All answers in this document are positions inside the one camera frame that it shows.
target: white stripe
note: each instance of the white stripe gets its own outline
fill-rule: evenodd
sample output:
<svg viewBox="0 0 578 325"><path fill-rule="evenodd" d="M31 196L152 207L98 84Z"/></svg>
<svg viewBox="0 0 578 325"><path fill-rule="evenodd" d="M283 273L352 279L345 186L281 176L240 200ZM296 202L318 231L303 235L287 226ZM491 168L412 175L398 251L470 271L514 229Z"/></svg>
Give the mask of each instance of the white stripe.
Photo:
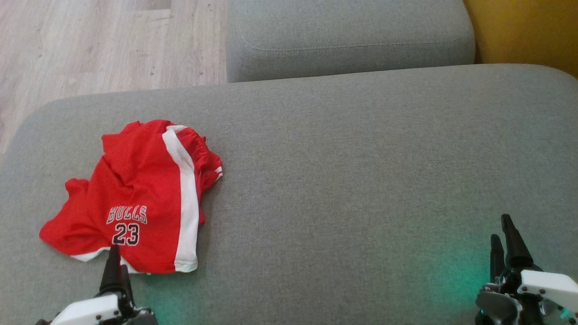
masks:
<svg viewBox="0 0 578 325"><path fill-rule="evenodd" d="M80 254L80 255L71 255L71 257L76 258L77 260L81 260L83 262L90 261L96 256L98 256L103 250L110 250L110 247L102 247L96 250L95 252ZM128 273L140 273L132 267L122 256L120 257L120 265L126 265Z"/></svg>
<svg viewBox="0 0 578 325"><path fill-rule="evenodd" d="M182 125L170 125L162 134L166 151L180 170L181 215L179 244L175 254L175 271L191 272L197 269L197 231L199 227L199 202L195 182L195 166L191 156L177 138Z"/></svg>

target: mustard yellow fabric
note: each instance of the mustard yellow fabric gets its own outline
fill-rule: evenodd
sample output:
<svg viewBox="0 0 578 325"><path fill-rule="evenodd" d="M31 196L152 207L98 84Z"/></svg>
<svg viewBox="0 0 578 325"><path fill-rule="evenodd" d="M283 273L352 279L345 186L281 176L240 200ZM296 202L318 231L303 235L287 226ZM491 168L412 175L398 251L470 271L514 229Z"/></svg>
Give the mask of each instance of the mustard yellow fabric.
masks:
<svg viewBox="0 0 578 325"><path fill-rule="evenodd" d="M464 0L479 63L532 63L578 77L578 0Z"/></svg>

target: light wood floor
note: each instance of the light wood floor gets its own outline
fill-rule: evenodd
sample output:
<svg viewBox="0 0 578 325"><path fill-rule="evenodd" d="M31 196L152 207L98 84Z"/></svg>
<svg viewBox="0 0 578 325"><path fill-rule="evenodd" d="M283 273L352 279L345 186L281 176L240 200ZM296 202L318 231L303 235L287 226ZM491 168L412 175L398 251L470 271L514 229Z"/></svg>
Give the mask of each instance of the light wood floor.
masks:
<svg viewBox="0 0 578 325"><path fill-rule="evenodd" d="M0 158L54 99L226 81L226 0L0 0Z"/></svg>

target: gray ottoman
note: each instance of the gray ottoman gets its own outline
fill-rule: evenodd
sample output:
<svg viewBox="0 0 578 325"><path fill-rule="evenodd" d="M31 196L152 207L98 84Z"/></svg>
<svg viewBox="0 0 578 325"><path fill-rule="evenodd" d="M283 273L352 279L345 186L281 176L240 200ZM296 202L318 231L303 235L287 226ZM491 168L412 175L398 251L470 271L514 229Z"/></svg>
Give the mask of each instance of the gray ottoman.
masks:
<svg viewBox="0 0 578 325"><path fill-rule="evenodd" d="M462 0L234 0L230 82L471 64Z"/></svg>
<svg viewBox="0 0 578 325"><path fill-rule="evenodd" d="M1 323L96 294L105 256L73 260L38 231L102 134L163 118L207 136L225 175L203 198L198 270L132 276L160 324L472 324L502 213L540 266L578 279L576 103L576 79L533 65L53 102L0 167Z"/></svg>

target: clothing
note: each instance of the clothing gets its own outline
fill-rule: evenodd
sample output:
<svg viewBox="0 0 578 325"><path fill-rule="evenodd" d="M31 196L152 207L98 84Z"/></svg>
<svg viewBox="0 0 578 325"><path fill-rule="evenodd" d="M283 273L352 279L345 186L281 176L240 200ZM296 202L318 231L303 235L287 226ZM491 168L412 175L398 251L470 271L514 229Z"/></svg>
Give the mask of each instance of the clothing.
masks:
<svg viewBox="0 0 578 325"><path fill-rule="evenodd" d="M82 261L117 244L130 272L195 270L201 195L223 175L205 142L166 120L104 135L90 181L66 182L69 199L40 238Z"/></svg>

